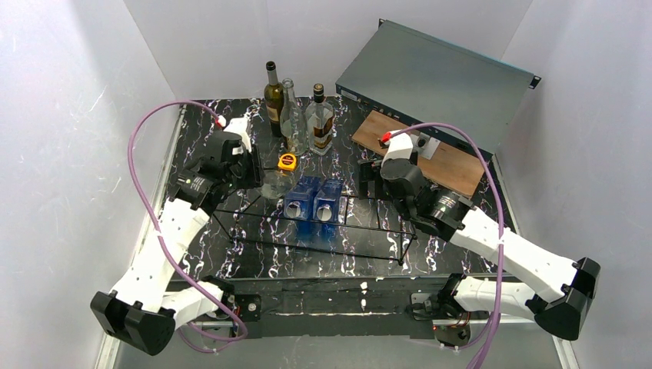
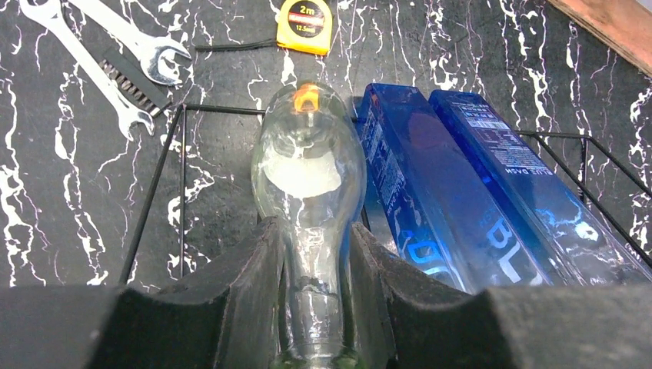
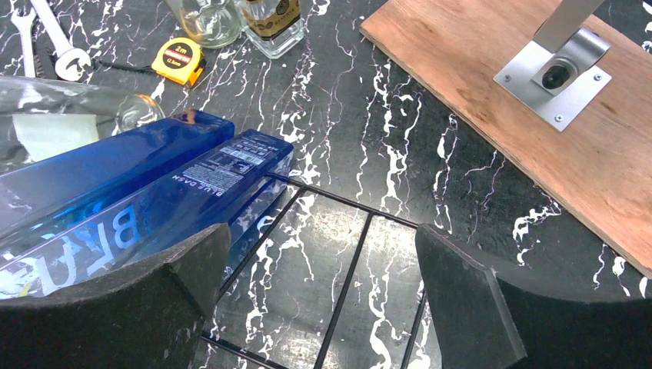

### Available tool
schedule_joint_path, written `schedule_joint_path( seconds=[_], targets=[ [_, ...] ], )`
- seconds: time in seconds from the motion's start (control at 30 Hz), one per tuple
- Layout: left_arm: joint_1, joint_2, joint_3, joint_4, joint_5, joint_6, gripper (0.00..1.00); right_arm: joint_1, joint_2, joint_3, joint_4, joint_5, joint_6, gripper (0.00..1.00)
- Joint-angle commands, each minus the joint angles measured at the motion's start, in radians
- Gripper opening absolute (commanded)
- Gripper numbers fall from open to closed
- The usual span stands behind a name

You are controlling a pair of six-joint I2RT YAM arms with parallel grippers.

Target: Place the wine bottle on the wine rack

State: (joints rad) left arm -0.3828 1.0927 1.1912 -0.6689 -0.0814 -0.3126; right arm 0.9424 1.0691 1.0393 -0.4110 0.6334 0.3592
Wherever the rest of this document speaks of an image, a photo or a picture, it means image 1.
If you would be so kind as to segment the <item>clear bottle with dark label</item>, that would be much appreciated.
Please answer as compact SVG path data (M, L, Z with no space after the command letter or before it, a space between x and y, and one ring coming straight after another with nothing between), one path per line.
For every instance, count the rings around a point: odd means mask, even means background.
M290 172L280 169L266 169L259 191L267 199L279 199L283 198L294 187L294 183L294 175Z

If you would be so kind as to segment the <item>blue square bottle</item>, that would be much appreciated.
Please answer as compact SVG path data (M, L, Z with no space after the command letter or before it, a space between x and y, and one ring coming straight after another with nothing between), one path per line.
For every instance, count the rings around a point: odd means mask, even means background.
M319 235L323 241L330 241L338 230L343 185L341 179L328 178L314 197L311 219L319 223Z
M321 179L301 176L296 185L284 196L283 215L297 225L297 238L306 241L313 235L314 197L321 187Z

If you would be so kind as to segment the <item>black wire wine rack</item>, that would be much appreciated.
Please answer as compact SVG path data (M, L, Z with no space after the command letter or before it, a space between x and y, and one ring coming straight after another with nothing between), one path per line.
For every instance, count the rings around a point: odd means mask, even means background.
M214 218L229 241L293 251L336 254L403 264L417 240L413 228L401 218L390 221L386 201L341 193L338 230L330 241L320 238L320 225L313 221L313 235L297 238L297 225L283 215L284 198L267 199L254 191L240 208L230 200L216 210Z

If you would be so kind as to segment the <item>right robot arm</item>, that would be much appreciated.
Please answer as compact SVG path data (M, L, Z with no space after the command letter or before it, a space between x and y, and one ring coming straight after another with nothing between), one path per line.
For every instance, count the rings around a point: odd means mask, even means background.
M419 231L479 254L517 278L484 281L452 274L435 304L447 313L493 311L496 299L504 314L534 321L544 331L568 341L579 338L597 293L601 266L553 254L500 228L479 207L445 188L434 188L410 160L360 160L358 190L390 201L398 214Z

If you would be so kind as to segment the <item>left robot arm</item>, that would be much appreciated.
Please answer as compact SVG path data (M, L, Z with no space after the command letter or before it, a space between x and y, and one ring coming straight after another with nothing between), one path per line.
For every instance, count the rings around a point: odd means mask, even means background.
M190 243L230 194L261 186L258 148L245 129L211 136L207 153L180 172L155 229L131 267L108 292L97 292L90 308L103 331L151 356L168 345L182 325L226 309L221 282L187 278L188 288L167 287Z

